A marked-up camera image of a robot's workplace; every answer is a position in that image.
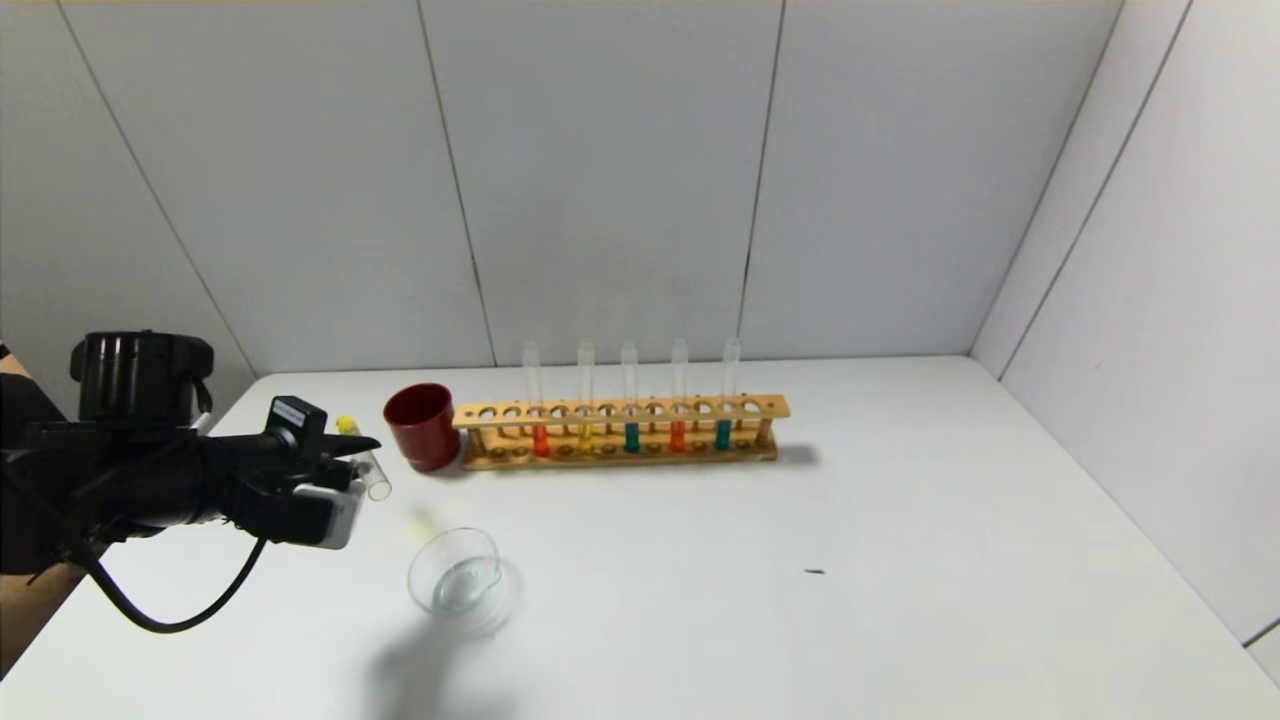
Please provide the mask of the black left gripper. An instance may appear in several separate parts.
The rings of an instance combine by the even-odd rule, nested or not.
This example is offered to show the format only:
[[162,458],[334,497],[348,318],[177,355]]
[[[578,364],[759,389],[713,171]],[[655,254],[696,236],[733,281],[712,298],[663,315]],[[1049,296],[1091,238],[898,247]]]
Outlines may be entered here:
[[197,443],[201,489],[292,489],[325,473],[325,457],[381,447],[366,436],[324,434],[326,414],[297,396],[276,396],[256,434],[205,437]]

